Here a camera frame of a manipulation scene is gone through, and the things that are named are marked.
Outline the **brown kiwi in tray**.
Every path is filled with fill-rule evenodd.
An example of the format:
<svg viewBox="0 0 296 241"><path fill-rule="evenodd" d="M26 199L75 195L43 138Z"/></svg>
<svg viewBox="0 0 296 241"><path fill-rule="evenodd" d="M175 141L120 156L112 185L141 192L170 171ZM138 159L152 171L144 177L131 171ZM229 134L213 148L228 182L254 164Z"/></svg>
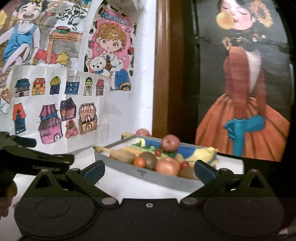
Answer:
<svg viewBox="0 0 296 241"><path fill-rule="evenodd" d="M156 156L151 153L151 152L143 152L139 155L139 157L143 158L146 162L146 166L145 168L146 169L149 169L149 170L155 170L155 167L156 167L156 163L157 163L157 158Z"/></svg>

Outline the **pale green pear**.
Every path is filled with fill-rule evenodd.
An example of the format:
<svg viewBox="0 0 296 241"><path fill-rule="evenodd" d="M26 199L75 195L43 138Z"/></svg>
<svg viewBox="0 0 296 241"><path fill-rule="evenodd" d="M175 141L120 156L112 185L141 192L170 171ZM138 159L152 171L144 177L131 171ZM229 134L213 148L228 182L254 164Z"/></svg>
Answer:
<svg viewBox="0 0 296 241"><path fill-rule="evenodd" d="M131 134L129 132L124 132L124 133L121 134L121 139L124 140L126 138L131 137L131 136L133 136L133 134Z"/></svg>

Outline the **brown wooden frame post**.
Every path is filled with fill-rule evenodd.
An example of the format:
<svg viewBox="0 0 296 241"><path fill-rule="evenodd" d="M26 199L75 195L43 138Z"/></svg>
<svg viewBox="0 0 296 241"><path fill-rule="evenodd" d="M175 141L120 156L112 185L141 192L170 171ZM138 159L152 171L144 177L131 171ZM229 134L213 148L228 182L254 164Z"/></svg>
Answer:
<svg viewBox="0 0 296 241"><path fill-rule="evenodd" d="M181 1L157 1L152 135L182 135L184 35Z"/></svg>

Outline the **small red cherry tomato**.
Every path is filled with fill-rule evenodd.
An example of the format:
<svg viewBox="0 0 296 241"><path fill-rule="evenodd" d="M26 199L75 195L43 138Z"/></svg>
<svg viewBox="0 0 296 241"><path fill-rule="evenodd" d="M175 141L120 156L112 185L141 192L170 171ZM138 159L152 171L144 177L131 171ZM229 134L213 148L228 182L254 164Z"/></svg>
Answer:
<svg viewBox="0 0 296 241"><path fill-rule="evenodd" d="M157 157L160 157L162 153L161 153L160 150L156 150L156 151L154 152L154 154L155 154Z"/></svg>

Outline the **orange tangerine near tray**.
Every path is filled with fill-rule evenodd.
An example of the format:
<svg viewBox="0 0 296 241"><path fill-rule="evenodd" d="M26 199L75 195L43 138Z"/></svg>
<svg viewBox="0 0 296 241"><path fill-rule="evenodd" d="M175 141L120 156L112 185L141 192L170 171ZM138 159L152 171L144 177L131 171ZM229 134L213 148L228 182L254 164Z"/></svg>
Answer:
<svg viewBox="0 0 296 241"><path fill-rule="evenodd" d="M136 166L136 167L140 167L140 168L145 168L147 163L145 161L144 158L142 157L137 157L135 158L135 160L133 161L133 165Z"/></svg>

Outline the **houses drawing paper sheet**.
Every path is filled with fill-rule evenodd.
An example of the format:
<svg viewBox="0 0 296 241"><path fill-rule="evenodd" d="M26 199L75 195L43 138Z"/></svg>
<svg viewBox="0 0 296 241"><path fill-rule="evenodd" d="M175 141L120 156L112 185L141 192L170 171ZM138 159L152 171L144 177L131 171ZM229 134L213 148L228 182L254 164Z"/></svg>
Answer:
<svg viewBox="0 0 296 241"><path fill-rule="evenodd" d="M52 154L105 143L110 83L104 74L16 66L1 89L1 130Z"/></svg>

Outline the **laughing child drawing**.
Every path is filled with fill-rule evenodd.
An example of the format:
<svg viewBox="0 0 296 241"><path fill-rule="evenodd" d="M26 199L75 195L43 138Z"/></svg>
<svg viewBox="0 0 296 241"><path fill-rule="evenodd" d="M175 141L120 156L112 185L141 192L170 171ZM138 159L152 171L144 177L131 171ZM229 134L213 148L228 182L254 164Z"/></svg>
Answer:
<svg viewBox="0 0 296 241"><path fill-rule="evenodd" d="M16 65L76 69L91 1L1 1L1 84Z"/></svg>

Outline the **grey cardboard tray box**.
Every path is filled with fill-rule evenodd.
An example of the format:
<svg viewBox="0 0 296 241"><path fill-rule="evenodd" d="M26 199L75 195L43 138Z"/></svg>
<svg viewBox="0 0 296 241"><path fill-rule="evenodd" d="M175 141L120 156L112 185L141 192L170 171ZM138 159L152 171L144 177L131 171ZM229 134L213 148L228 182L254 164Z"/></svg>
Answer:
<svg viewBox="0 0 296 241"><path fill-rule="evenodd" d="M147 140L158 141L161 143L161 139L159 139L159 138L133 135L129 138L126 138L124 140L119 140L119 141L109 144L105 147L108 149L111 149L111 150L124 149L124 150L130 151L130 152L133 152L137 155L137 152L135 150L128 148L129 145L135 143L136 138L145 138ZM185 143L181 143L180 145L191 146L191 147L200 147L200 146L195 146L195 145L185 144ZM129 163L124 163L124 162L118 161L116 159L113 159L106 152L99 153L99 152L95 151L95 157L102 159L106 166L113 168L115 170L118 170L119 172L125 173L127 175L139 178L139 179L147 181L147 182L151 182L151 183L154 183L154 184L157 184L160 186L164 186L164 187L167 187L170 189L181 190L181 191L185 191L185 192L192 192L192 191L203 186L203 183L200 180L191 180L191 179L181 178L181 177L179 177L179 175L178 176L167 176L167 175L160 174L160 173L156 172L155 170L149 170L146 168L136 167L133 165L133 163L129 164ZM177 158L174 158L174 159L179 164L181 164L183 162L182 158L183 157L180 155L179 160Z"/></svg>

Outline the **painting of orange dress lady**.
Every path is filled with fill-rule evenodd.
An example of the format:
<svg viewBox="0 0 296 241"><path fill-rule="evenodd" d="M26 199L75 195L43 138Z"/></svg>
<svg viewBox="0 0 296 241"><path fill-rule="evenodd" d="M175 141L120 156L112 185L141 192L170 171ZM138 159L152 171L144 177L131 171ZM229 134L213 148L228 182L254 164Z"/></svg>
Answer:
<svg viewBox="0 0 296 241"><path fill-rule="evenodd" d="M281 161L290 130L287 35L273 1L198 1L200 100L195 143Z"/></svg>

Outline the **colourful dinosaur drawing liner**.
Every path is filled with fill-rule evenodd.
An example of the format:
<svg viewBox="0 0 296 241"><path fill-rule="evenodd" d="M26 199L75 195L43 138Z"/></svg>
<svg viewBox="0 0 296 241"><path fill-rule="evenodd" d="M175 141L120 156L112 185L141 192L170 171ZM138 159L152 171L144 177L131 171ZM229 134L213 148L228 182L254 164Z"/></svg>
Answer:
<svg viewBox="0 0 296 241"><path fill-rule="evenodd" d="M136 138L135 143L128 146L129 149L135 150L137 155L144 151L151 152L155 154L155 151L161 151L159 158L163 157L172 157L180 159L180 155L183 157L183 161L187 161L191 166L194 166L194 163L197 160L202 160L203 162L209 164L212 167L216 167L218 160L216 158L217 150L213 147L191 147L191 146L182 146L179 145L178 150L175 152L165 152L161 149L161 143L158 141L147 140L145 138Z"/></svg>

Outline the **large yellow banana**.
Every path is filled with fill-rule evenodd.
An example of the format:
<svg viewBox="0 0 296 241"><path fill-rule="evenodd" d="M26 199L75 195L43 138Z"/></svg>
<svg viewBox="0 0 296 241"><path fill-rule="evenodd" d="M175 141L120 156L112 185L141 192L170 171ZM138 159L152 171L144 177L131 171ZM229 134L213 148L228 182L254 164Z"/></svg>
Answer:
<svg viewBox="0 0 296 241"><path fill-rule="evenodd" d="M97 151L99 153L106 152L109 154L109 156L111 158L116 159L121 162L124 162L124 163L132 164L133 161L137 158L135 153L124 150L124 149L111 150L106 147L100 147L100 146L95 146L94 149L95 149L95 151Z"/></svg>

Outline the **red apple behind tray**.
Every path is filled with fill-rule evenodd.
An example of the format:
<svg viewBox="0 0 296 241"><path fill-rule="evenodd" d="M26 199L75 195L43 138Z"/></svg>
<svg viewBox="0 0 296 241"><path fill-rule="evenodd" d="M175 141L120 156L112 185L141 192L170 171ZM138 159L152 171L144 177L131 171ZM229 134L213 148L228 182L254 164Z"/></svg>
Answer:
<svg viewBox="0 0 296 241"><path fill-rule="evenodd" d="M146 128L140 128L135 132L136 135L151 137L150 132Z"/></svg>

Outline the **red apple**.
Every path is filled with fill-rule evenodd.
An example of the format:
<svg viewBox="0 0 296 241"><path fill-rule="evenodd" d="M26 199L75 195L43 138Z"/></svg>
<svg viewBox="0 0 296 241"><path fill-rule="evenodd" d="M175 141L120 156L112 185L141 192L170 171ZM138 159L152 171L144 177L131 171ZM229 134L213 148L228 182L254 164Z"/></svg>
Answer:
<svg viewBox="0 0 296 241"><path fill-rule="evenodd" d="M136 135L151 137L150 132L146 128L140 128L135 132Z"/></svg>
<svg viewBox="0 0 296 241"><path fill-rule="evenodd" d="M159 159L155 167L156 172L167 176L178 176L180 169L180 164L171 157Z"/></svg>
<svg viewBox="0 0 296 241"><path fill-rule="evenodd" d="M166 135L161 141L161 149L167 153L176 152L180 145L180 140L175 135Z"/></svg>

